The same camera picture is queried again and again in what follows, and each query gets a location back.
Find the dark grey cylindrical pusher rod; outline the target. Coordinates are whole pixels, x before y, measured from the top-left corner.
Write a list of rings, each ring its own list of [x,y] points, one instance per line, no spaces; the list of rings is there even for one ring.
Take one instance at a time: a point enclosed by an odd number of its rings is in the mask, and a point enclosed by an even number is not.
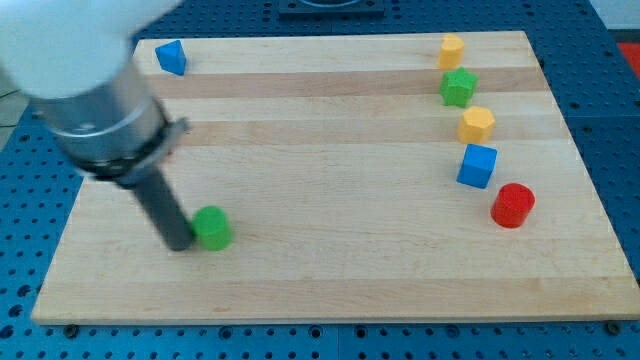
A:
[[[160,170],[153,168],[131,191],[168,249],[184,251],[194,243],[189,220]]]

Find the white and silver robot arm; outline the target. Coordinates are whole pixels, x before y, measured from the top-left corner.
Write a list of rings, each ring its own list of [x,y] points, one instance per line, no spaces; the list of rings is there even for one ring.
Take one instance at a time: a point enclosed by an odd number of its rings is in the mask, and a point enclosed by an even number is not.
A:
[[[132,59],[132,38],[178,0],[1,4],[1,68],[80,171],[131,190],[173,251],[189,220],[159,163],[188,123],[171,120]]]

